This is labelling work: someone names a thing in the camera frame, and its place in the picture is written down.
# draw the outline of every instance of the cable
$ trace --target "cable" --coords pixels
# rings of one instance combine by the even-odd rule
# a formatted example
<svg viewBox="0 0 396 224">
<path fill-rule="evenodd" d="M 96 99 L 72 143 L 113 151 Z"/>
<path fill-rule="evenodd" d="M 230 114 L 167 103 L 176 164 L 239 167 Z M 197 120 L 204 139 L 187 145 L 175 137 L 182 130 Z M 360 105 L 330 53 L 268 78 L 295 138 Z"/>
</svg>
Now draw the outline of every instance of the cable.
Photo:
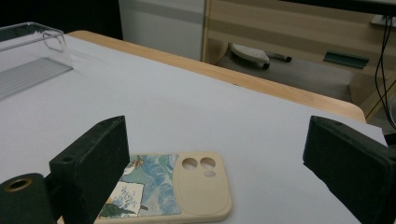
<svg viewBox="0 0 396 224">
<path fill-rule="evenodd" d="M 384 35 L 383 35 L 383 39 L 382 39 L 381 55 L 379 57 L 378 64 L 375 69 L 375 88 L 376 88 L 376 91 L 377 91 L 379 98 L 381 100 L 382 106 L 384 107 L 385 114 L 387 115 L 389 124 L 394 129 L 396 129 L 396 123 L 394 122 L 393 116 L 391 115 L 391 111 L 389 109 L 388 90 L 387 90 L 387 85 L 386 85 L 386 80 L 385 80 L 385 69 L 384 69 L 384 52 L 385 52 L 385 48 L 387 47 L 390 33 L 392 30 L 392 24 L 393 24 L 392 21 L 393 21 L 392 17 L 385 18 L 385 30 L 384 30 Z M 381 92 L 380 92 L 379 86 L 378 86 L 378 81 L 377 81 L 378 80 L 378 71 L 380 68 L 381 68 L 381 73 L 382 73 L 382 82 L 383 82 L 382 84 L 384 87 L 384 95 L 381 95 Z"/>
</svg>

